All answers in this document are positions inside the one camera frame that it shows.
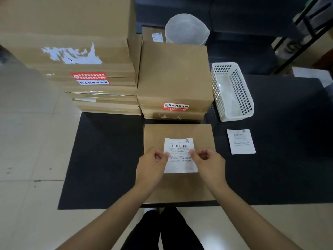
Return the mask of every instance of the black pants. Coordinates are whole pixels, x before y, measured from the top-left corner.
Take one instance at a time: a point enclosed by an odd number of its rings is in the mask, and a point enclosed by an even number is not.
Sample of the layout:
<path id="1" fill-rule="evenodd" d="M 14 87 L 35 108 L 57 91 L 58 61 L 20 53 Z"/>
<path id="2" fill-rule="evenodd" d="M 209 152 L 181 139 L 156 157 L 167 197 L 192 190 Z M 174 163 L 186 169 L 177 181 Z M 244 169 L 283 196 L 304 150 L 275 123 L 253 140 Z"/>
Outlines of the black pants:
<path id="1" fill-rule="evenodd" d="M 160 233 L 164 250 L 203 250 L 197 236 L 176 208 L 165 208 L 161 214 L 151 210 L 128 235 L 122 250 L 159 249 Z"/>

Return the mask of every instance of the person's left hand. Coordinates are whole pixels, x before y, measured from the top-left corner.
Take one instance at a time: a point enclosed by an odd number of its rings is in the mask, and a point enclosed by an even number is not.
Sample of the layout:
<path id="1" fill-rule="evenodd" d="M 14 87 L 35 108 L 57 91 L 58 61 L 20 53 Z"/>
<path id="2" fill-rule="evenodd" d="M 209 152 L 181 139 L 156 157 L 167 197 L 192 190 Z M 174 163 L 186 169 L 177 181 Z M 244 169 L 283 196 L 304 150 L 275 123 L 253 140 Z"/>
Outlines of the person's left hand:
<path id="1" fill-rule="evenodd" d="M 135 186 L 150 194 L 162 179 L 169 156 L 169 153 L 163 154 L 155 147 L 151 147 L 139 158 Z"/>

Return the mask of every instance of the person's right hand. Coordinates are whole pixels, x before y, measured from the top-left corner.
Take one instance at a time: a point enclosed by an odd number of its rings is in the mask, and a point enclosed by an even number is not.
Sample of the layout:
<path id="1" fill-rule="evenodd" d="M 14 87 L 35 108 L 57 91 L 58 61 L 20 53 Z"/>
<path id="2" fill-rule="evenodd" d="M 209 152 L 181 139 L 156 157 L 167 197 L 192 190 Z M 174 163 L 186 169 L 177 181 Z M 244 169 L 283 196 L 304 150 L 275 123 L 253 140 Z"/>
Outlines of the person's right hand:
<path id="1" fill-rule="evenodd" d="M 225 180 L 225 159 L 209 148 L 189 151 L 192 160 L 197 165 L 198 172 L 211 192 L 227 187 Z"/>

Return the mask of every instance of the barcode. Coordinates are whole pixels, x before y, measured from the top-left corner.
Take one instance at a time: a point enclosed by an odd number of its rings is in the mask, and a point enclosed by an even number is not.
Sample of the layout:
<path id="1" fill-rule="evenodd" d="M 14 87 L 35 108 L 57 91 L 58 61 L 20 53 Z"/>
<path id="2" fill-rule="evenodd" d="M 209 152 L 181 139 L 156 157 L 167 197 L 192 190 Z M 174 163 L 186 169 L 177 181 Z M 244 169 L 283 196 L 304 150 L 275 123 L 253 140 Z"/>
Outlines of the barcode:
<path id="1" fill-rule="evenodd" d="M 171 145 L 171 147 L 187 147 L 187 145 Z"/>

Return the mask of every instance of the black tabletop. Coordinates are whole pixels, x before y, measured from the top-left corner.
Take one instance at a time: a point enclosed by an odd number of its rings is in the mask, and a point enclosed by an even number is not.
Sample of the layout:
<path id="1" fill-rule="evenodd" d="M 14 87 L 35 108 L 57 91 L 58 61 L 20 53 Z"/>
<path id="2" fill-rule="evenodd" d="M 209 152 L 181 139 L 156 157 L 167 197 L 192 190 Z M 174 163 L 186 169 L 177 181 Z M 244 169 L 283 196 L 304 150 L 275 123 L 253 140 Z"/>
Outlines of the black tabletop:
<path id="1" fill-rule="evenodd" d="M 318 79 L 246 75 L 245 80 L 252 117 L 221 122 L 213 104 L 202 121 L 212 124 L 230 187 L 250 205 L 333 202 L 333 106 L 327 89 Z M 82 113 L 58 208 L 111 206 L 134 185 L 143 125 L 165 123 L 189 122 Z M 250 129 L 256 154 L 231 155 L 227 129 Z M 151 206 L 168 205 L 218 204 Z"/>

